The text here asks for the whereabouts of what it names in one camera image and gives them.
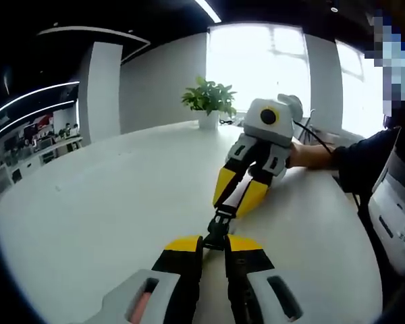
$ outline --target window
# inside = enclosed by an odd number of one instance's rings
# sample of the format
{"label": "window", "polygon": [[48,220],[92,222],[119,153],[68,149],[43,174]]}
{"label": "window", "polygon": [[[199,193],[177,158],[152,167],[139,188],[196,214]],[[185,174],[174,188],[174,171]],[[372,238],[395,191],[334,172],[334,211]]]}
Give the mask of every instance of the window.
{"label": "window", "polygon": [[309,116],[311,84],[300,28],[270,24],[234,24],[210,29],[207,80],[231,84],[234,107],[246,112],[255,98],[296,95]]}
{"label": "window", "polygon": [[342,69],[342,129],[370,137],[383,129],[382,68],[360,51],[336,41]]}

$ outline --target ceiling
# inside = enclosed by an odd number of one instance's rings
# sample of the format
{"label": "ceiling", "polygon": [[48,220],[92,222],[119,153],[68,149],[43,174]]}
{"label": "ceiling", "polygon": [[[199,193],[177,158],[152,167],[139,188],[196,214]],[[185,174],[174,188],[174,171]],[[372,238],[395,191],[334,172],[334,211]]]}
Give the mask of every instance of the ceiling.
{"label": "ceiling", "polygon": [[[222,19],[230,22],[278,22],[302,26],[319,37],[339,38],[365,48],[372,41],[364,9],[366,1],[336,1],[338,13],[327,0],[208,0]],[[108,5],[92,3],[30,6],[12,11],[0,8],[0,107],[46,86],[76,80],[81,58],[94,41],[124,45],[127,57],[144,43],[100,32],[67,31],[38,35],[54,27],[90,26],[138,36],[151,42],[144,51],[177,38],[204,32],[213,24],[194,0],[144,0]],[[49,104],[74,100],[78,86],[55,88],[6,109],[15,119]]]}

